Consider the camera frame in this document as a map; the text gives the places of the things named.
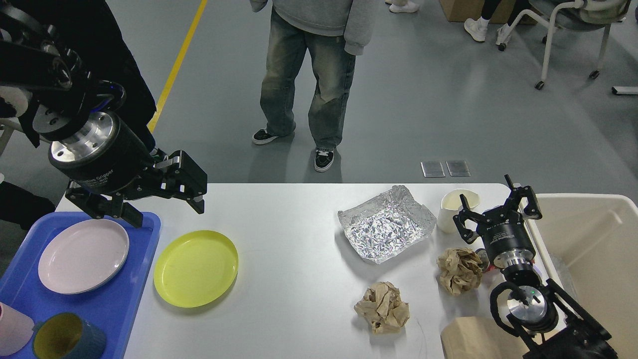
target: white paper cup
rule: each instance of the white paper cup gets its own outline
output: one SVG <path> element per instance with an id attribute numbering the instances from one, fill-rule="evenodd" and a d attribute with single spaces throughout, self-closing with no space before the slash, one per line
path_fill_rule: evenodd
<path id="1" fill-rule="evenodd" d="M 0 356 L 22 349 L 33 336 L 33 326 L 30 317 L 0 303 Z"/>
<path id="2" fill-rule="evenodd" d="M 441 200 L 441 210 L 436 218 L 436 225 L 445 233 L 454 233 L 457 231 L 452 217 L 459 214 L 459 211 L 463 207 L 460 198 L 461 194 L 467 198 L 470 209 L 473 209 L 480 203 L 479 195 L 471 190 L 458 188 L 444 195 Z"/>

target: blue tray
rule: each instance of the blue tray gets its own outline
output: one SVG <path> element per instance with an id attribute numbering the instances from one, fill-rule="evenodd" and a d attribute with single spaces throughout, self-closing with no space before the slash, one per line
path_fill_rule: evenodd
<path id="1" fill-rule="evenodd" d="M 40 218 L 0 279 L 0 302 L 23 312 L 35 323 L 73 312 L 102 329 L 107 347 L 102 358 L 122 358 L 160 236 L 160 218 L 144 212 L 141 228 L 118 220 L 129 236 L 129 252 L 120 271 L 105 285 L 81 294 L 58 294 L 38 276 L 38 262 L 48 243 L 64 229 L 90 219 L 83 212 L 55 212 Z M 7 358 L 33 358 L 33 338 Z"/>

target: white sneaker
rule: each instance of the white sneaker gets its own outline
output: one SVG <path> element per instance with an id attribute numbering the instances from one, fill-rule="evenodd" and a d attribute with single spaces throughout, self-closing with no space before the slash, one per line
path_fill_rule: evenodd
<path id="1" fill-rule="evenodd" d="M 413 13 L 419 9 L 419 4 L 415 4 L 408 0 L 408 3 L 403 6 L 390 5 L 390 11 L 393 13 Z"/>
<path id="2" fill-rule="evenodd" d="M 481 26 L 478 20 L 467 19 L 463 24 L 465 31 L 472 36 L 475 41 L 485 42 L 485 35 L 487 34 L 487 25 Z"/>
<path id="3" fill-rule="evenodd" d="M 507 45 L 507 43 L 512 38 L 512 28 L 505 24 L 496 30 L 496 44 L 497 45 Z"/>

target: cup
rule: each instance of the cup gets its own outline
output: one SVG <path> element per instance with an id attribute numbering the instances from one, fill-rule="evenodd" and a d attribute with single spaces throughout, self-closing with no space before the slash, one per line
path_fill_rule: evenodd
<path id="1" fill-rule="evenodd" d="M 33 336 L 33 320 L 0 303 L 0 356 L 16 353 Z"/>
<path id="2" fill-rule="evenodd" d="M 454 233 L 457 231 L 452 217 L 459 214 L 459 211 L 463 207 L 460 198 L 461 194 L 465 195 L 465 198 L 467 198 L 468 206 L 471 210 L 480 203 L 479 195 L 471 190 L 458 188 L 444 195 L 441 200 L 441 210 L 436 218 L 437 227 L 439 227 L 444 233 Z"/>
<path id="3" fill-rule="evenodd" d="M 104 332 L 74 313 L 57 314 L 35 330 L 38 359 L 98 359 L 107 346 Z"/>

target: brown crumpled paper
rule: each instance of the brown crumpled paper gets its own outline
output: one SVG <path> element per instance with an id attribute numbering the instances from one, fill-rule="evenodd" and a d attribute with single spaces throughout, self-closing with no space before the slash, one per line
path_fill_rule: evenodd
<path id="1" fill-rule="evenodd" d="M 439 283 L 453 296 L 477 288 L 483 277 L 481 259 L 470 248 L 449 248 L 436 264 L 441 269 Z"/>
<path id="2" fill-rule="evenodd" d="M 408 304 L 401 301 L 399 289 L 390 282 L 370 286 L 355 311 L 367 319 L 374 334 L 397 333 L 410 318 Z"/>

